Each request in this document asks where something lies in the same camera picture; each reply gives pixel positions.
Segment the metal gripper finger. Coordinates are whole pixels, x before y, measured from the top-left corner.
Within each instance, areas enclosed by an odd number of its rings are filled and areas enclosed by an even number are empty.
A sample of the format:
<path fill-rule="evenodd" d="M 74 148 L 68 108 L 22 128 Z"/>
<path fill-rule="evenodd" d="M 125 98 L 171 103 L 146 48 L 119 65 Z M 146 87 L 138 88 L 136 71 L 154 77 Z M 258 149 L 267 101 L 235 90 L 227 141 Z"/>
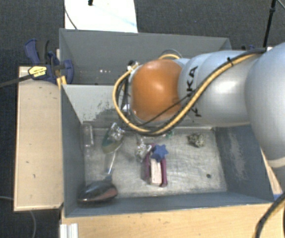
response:
<path fill-rule="evenodd" d="M 122 141 L 125 131 L 114 122 L 109 129 L 109 140 L 111 141 Z"/>
<path fill-rule="evenodd" d="M 151 151 L 151 149 L 152 149 L 151 144 L 142 143 L 138 145 L 135 151 L 136 160 L 142 162 L 147 156 L 147 154 Z"/>

